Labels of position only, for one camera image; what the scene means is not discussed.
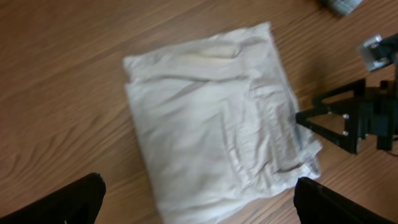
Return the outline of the beige khaki shorts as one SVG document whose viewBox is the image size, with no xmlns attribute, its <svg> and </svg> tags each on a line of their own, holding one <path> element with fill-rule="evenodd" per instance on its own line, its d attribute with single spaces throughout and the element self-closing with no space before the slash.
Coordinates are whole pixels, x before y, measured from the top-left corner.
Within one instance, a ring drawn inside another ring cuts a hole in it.
<svg viewBox="0 0 398 224">
<path fill-rule="evenodd" d="M 320 176 L 269 22 L 123 60 L 126 94 L 164 223 L 218 223 Z"/>
</svg>

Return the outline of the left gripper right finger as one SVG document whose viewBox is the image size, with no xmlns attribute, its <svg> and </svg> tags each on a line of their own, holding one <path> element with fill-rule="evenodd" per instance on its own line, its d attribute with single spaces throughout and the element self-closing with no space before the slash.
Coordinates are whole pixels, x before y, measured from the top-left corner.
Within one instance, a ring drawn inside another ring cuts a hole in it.
<svg viewBox="0 0 398 224">
<path fill-rule="evenodd" d="M 307 177 L 296 183 L 294 206 L 301 224 L 394 224 Z"/>
</svg>

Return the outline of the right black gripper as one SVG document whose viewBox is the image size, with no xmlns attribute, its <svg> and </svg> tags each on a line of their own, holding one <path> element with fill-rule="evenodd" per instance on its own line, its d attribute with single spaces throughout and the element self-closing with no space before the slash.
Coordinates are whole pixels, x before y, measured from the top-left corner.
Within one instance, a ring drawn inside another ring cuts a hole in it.
<svg viewBox="0 0 398 224">
<path fill-rule="evenodd" d="M 382 38 L 376 55 L 397 66 L 397 34 Z M 298 112 L 295 120 L 320 137 L 330 141 L 350 154 L 359 152 L 361 139 L 359 115 L 356 109 L 364 101 L 366 80 L 359 79 L 334 90 L 317 95 L 312 100 L 312 109 Z M 325 103 L 324 100 L 352 92 L 351 98 Z M 377 136 L 377 148 L 392 151 L 397 140 L 397 72 L 393 80 L 382 80 L 372 99 L 373 115 L 371 134 Z"/>
</svg>

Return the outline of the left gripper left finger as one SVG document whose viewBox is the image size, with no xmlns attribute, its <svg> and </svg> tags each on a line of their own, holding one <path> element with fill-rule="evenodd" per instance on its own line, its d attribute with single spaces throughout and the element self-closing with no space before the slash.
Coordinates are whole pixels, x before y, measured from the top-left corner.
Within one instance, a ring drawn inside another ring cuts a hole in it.
<svg viewBox="0 0 398 224">
<path fill-rule="evenodd" d="M 99 173 L 90 173 L 1 218 L 1 224 L 94 224 L 106 193 Z"/>
</svg>

